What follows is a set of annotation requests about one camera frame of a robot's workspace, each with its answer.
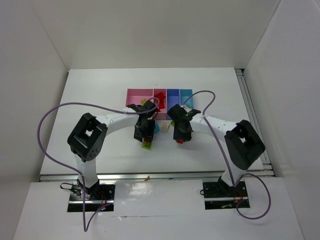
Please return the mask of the teal lego brick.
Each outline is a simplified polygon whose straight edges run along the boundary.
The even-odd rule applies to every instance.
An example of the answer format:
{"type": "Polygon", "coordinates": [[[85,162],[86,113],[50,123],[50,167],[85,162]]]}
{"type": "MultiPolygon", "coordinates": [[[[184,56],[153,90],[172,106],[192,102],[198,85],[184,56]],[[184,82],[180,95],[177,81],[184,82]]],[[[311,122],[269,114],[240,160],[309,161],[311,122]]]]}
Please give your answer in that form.
{"type": "Polygon", "coordinates": [[[157,123],[155,123],[155,126],[154,126],[154,134],[158,133],[160,131],[160,127],[157,123]]]}

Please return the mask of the small green lego brick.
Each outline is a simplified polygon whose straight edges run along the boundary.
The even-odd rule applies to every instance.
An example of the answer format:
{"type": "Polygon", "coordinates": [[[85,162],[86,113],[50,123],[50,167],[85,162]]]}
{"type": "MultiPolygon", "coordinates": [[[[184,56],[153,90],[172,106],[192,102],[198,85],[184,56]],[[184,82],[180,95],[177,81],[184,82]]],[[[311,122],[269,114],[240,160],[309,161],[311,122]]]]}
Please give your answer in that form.
{"type": "Polygon", "coordinates": [[[152,148],[152,143],[145,141],[145,142],[141,145],[141,147],[142,147],[143,149],[150,150],[150,149],[152,148]]]}

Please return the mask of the beige lego brick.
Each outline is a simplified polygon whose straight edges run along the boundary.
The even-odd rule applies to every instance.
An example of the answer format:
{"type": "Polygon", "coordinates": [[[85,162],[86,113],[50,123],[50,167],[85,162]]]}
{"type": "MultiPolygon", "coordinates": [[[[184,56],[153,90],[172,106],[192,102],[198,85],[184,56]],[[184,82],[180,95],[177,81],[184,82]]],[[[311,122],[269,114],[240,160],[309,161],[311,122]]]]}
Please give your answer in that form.
{"type": "Polygon", "coordinates": [[[162,130],[163,132],[167,132],[167,131],[169,130],[169,128],[170,128],[170,124],[167,123],[167,122],[164,122],[164,123],[162,124],[162,126],[161,126],[161,130],[162,130]]]}

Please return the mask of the long red lego brick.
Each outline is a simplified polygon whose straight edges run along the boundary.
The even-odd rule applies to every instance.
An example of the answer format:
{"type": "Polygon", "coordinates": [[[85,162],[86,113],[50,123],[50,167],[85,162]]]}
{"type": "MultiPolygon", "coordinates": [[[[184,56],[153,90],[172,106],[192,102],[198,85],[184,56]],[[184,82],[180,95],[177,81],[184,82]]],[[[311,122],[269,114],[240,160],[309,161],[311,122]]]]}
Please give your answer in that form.
{"type": "Polygon", "coordinates": [[[165,102],[164,102],[164,100],[162,99],[162,100],[160,100],[159,101],[159,104],[158,104],[158,111],[159,112],[161,112],[163,109],[165,109],[166,108],[166,106],[165,106],[165,102]]]}

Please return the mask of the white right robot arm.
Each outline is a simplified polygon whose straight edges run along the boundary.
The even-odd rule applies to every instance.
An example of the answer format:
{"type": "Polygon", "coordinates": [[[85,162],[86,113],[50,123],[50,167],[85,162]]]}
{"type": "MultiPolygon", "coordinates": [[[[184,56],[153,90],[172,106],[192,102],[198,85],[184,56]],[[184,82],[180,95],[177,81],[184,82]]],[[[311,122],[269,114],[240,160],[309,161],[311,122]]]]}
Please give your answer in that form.
{"type": "Polygon", "coordinates": [[[227,170],[219,177],[217,187],[223,194],[233,192],[251,165],[265,152],[266,146],[247,120],[231,122],[202,115],[196,109],[186,111],[176,104],[167,114],[174,121],[173,139],[182,144],[192,139],[192,133],[214,137],[218,142],[227,170]]]}

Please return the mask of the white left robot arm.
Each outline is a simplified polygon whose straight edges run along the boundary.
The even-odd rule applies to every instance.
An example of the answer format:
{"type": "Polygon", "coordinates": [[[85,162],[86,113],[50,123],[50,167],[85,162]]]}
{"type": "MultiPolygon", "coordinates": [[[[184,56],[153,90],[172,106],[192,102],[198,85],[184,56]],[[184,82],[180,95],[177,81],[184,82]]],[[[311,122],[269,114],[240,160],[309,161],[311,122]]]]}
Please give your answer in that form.
{"type": "Polygon", "coordinates": [[[135,140],[151,143],[154,138],[156,121],[153,115],[157,109],[153,101],[147,100],[143,105],[129,104],[122,111],[100,116],[83,114],[67,139],[80,171],[77,183],[90,199],[95,197],[100,188],[96,159],[108,135],[134,127],[135,140]]]}

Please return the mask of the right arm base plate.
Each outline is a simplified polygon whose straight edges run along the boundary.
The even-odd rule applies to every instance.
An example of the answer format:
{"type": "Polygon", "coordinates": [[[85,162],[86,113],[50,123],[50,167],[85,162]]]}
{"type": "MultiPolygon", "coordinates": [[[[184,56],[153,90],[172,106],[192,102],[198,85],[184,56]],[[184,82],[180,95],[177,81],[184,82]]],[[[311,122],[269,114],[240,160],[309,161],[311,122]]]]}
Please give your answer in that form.
{"type": "Polygon", "coordinates": [[[250,208],[247,186],[244,181],[228,192],[223,192],[218,182],[203,182],[202,186],[199,193],[204,197],[206,210],[235,209],[237,204],[239,208],[250,208]]]}

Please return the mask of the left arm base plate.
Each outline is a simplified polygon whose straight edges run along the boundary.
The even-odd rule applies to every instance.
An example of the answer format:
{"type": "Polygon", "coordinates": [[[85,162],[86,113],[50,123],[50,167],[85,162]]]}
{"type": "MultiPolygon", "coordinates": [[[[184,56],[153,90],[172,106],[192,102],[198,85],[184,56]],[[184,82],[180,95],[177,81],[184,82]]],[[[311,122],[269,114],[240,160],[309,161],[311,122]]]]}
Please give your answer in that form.
{"type": "MultiPolygon", "coordinates": [[[[60,185],[62,190],[70,191],[67,212],[80,213],[83,211],[84,194],[77,184],[62,183],[60,185]]],[[[100,212],[114,211],[116,185],[100,184],[96,190],[90,194],[85,195],[85,212],[95,212],[100,208],[100,212]]]]}

